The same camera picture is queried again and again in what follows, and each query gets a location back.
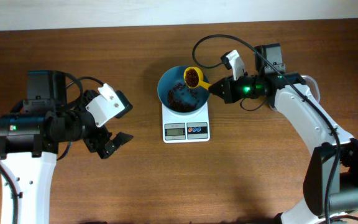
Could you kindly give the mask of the yellow measuring scoop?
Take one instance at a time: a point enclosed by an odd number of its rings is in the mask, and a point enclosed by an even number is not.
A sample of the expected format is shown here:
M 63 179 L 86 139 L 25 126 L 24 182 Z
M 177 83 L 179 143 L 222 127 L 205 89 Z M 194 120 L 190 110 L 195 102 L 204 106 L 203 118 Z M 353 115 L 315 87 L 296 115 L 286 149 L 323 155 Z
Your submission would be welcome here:
M 211 84 L 204 81 L 203 72 L 198 67 L 188 67 L 185 69 L 183 74 L 183 79 L 185 84 L 189 88 L 204 88 L 205 90 L 209 90 Z

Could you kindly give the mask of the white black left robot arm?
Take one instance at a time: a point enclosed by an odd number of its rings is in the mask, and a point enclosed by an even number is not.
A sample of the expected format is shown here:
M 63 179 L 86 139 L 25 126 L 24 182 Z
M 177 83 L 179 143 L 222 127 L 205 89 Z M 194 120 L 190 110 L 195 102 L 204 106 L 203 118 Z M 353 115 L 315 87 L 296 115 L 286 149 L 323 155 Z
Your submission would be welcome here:
M 89 152 L 109 158 L 133 137 L 113 136 L 105 124 L 132 108 L 107 83 L 84 90 L 69 73 L 29 71 L 26 99 L 0 118 L 1 223 L 48 223 L 52 176 L 64 158 L 59 145 L 83 141 Z

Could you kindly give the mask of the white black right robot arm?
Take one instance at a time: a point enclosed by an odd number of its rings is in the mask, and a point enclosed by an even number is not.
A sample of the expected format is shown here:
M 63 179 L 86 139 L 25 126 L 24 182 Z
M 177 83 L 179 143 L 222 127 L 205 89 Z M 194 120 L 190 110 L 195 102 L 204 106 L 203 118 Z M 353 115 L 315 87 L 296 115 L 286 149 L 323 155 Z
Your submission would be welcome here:
M 306 77 L 287 73 L 280 44 L 253 48 L 258 74 L 249 76 L 233 50 L 221 63 L 233 74 L 209 92 L 226 104 L 264 96 L 294 127 L 311 154 L 303 199 L 279 213 L 275 223 L 341 223 L 358 211 L 358 139 L 340 127 L 319 105 Z

